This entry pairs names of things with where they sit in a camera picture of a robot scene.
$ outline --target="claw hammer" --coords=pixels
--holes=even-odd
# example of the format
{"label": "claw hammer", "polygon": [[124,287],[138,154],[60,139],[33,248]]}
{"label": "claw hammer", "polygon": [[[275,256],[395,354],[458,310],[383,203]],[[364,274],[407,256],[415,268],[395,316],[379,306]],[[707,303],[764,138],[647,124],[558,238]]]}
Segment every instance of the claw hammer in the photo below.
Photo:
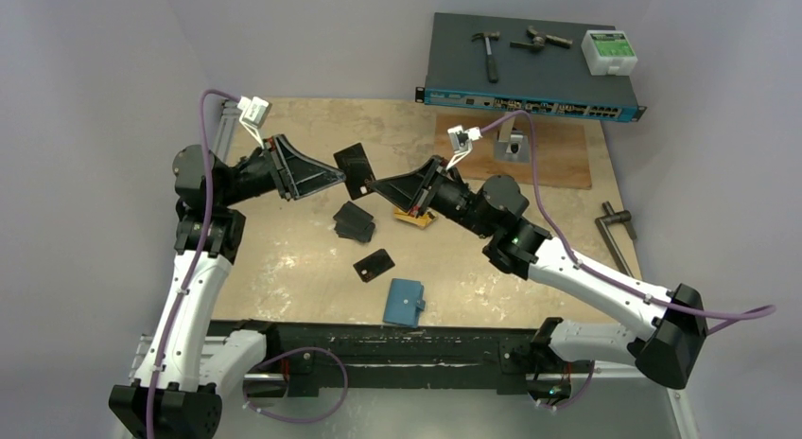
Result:
{"label": "claw hammer", "polygon": [[496,67],[496,58],[493,57],[493,51],[490,49],[490,41],[498,40],[501,37],[501,32],[479,32],[471,37],[471,41],[484,39],[484,48],[487,53],[487,80],[490,82],[498,82],[498,67]]}

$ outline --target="brown wooden board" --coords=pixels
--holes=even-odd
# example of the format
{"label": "brown wooden board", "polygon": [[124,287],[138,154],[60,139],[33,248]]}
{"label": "brown wooden board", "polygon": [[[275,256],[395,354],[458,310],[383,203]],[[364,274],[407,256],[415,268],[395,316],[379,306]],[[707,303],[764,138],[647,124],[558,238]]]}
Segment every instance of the brown wooden board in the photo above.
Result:
{"label": "brown wooden board", "polygon": [[[483,127],[496,117],[472,115],[438,114],[434,130],[434,151],[446,160],[454,154],[447,130],[456,125],[463,128]],[[584,127],[558,122],[535,122],[537,133],[538,181],[541,185],[588,189],[590,165],[587,162],[587,145]],[[515,127],[529,136],[526,117],[519,116]],[[485,180],[496,174],[507,174],[522,184],[532,183],[532,168],[529,164],[500,162],[493,155],[496,133],[484,134],[475,141],[471,154],[457,165],[466,179]]]}

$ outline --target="gray wall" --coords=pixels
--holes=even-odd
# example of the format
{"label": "gray wall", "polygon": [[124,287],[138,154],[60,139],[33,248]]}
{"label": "gray wall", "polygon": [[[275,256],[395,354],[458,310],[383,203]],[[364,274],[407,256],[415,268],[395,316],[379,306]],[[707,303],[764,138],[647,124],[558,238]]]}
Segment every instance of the gray wall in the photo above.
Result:
{"label": "gray wall", "polygon": [[649,0],[169,0],[211,83],[245,94],[411,98],[435,11],[634,25]]}
{"label": "gray wall", "polygon": [[706,306],[777,303],[711,337],[689,390],[705,438],[800,437],[802,0],[653,0],[629,30],[637,125],[608,129],[648,278]]}
{"label": "gray wall", "polygon": [[205,75],[166,0],[0,0],[0,425],[109,437],[172,271]]}

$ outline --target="wooden table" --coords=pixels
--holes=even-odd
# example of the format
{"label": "wooden table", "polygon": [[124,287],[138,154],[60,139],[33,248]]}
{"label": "wooden table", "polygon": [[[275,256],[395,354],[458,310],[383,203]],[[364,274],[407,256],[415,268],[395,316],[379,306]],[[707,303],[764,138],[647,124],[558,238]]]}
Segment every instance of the wooden table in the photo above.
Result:
{"label": "wooden table", "polygon": [[[476,114],[395,100],[278,98],[263,135],[284,133],[302,153],[334,165],[332,154],[361,142],[376,178],[420,167],[433,153],[436,113]],[[602,202],[621,209],[619,189],[599,122],[563,119],[584,125],[593,178],[589,190],[542,187],[547,210],[580,252],[615,267],[593,222]],[[253,150],[255,142],[237,130],[228,163]],[[481,182],[469,182],[474,191]],[[525,216],[549,228],[534,206],[532,187]],[[439,218],[426,230],[392,218],[392,206],[377,195],[357,200],[375,217],[373,241],[361,245],[338,238],[332,216],[348,201],[338,185],[298,202],[275,193],[236,206],[245,216],[245,236],[234,269],[215,307],[216,319],[382,324],[392,278],[420,280],[427,309],[421,325],[538,327],[546,317],[609,322],[603,313],[550,287],[499,272],[482,255],[480,240]],[[632,241],[623,227],[613,233],[636,276]],[[384,248],[395,267],[363,283],[352,265]]]}

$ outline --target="white box with green label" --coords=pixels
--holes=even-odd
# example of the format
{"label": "white box with green label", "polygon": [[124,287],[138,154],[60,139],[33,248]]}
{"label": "white box with green label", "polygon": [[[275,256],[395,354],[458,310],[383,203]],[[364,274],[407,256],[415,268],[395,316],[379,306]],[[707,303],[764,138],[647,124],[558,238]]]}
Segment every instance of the white box with green label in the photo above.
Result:
{"label": "white box with green label", "polygon": [[637,63],[635,50],[620,30],[588,30],[582,52],[590,74],[629,76]]}

